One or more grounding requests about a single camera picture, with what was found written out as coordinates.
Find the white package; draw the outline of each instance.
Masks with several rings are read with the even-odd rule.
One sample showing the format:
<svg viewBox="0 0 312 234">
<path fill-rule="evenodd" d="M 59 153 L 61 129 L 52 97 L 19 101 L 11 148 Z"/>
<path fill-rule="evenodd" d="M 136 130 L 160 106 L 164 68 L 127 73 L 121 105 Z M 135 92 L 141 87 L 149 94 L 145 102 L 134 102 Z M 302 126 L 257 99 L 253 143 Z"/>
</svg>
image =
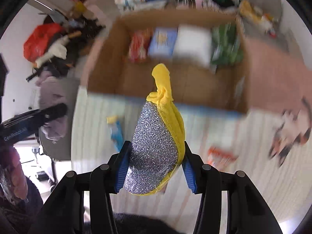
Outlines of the white package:
<svg viewBox="0 0 312 234">
<path fill-rule="evenodd" d="M 212 53 L 212 35 L 209 29 L 198 26 L 180 25 L 173 56 L 192 58 L 209 68 Z"/>
</svg>

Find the glittery silver fabric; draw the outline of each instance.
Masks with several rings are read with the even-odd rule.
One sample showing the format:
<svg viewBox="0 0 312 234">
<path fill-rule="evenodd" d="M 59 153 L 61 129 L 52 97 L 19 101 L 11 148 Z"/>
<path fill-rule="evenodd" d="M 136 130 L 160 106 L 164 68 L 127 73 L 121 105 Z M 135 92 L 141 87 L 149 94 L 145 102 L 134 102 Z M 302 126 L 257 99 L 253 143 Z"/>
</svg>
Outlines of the glittery silver fabric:
<svg viewBox="0 0 312 234">
<path fill-rule="evenodd" d="M 143 106 L 132 140 L 124 187 L 133 194 L 154 190 L 177 164 L 177 146 L 154 103 Z"/>
</svg>

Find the fuzzy dark clothing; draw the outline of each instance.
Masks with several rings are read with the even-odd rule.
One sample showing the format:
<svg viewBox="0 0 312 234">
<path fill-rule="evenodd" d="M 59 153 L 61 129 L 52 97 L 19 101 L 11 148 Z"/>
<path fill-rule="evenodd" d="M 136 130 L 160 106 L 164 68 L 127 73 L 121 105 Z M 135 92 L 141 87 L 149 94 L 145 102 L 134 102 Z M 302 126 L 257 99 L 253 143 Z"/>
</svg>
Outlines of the fuzzy dark clothing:
<svg viewBox="0 0 312 234">
<path fill-rule="evenodd" d="M 13 206 L 0 197 L 0 233 L 27 234 L 43 206 L 37 187 L 27 178 L 28 202 Z M 118 234 L 180 234 L 161 220 L 145 216 L 114 214 Z M 85 223 L 84 234 L 92 234 L 90 223 Z"/>
</svg>

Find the red package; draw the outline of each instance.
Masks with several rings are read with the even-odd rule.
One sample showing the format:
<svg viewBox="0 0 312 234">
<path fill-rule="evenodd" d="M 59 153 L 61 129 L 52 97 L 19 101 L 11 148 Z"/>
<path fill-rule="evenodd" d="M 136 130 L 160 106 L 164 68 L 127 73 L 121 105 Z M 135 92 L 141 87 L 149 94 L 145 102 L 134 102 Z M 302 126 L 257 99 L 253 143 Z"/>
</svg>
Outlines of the red package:
<svg viewBox="0 0 312 234">
<path fill-rule="evenodd" d="M 153 31 L 151 29 L 136 31 L 129 47 L 128 59 L 131 62 L 141 62 L 147 58 L 147 50 L 151 42 Z"/>
<path fill-rule="evenodd" d="M 213 166 L 218 171 L 223 171 L 230 163 L 235 162 L 238 157 L 231 152 L 224 151 L 216 147 L 210 147 L 208 150 L 207 164 Z"/>
<path fill-rule="evenodd" d="M 35 62 L 35 60 L 43 56 L 54 34 L 64 30 L 57 23 L 37 26 L 24 43 L 24 57 L 30 62 Z"/>
</svg>

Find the yellow fabric trim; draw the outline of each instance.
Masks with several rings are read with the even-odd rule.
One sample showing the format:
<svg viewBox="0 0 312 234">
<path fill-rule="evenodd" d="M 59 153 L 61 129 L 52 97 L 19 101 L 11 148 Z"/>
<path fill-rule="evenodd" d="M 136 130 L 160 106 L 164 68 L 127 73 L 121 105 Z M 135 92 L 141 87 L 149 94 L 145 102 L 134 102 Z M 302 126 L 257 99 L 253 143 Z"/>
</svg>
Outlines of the yellow fabric trim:
<svg viewBox="0 0 312 234">
<path fill-rule="evenodd" d="M 163 119 L 167 129 L 172 135 L 175 144 L 177 145 L 178 160 L 175 168 L 170 171 L 161 181 L 161 183 L 151 192 L 145 194 L 154 194 L 161 190 L 171 178 L 183 161 L 185 154 L 185 130 L 181 114 L 173 104 L 171 94 L 169 71 L 164 64 L 158 64 L 152 71 L 152 76 L 155 79 L 157 92 L 151 92 L 146 98 L 147 101 L 156 104 L 160 117 Z"/>
</svg>

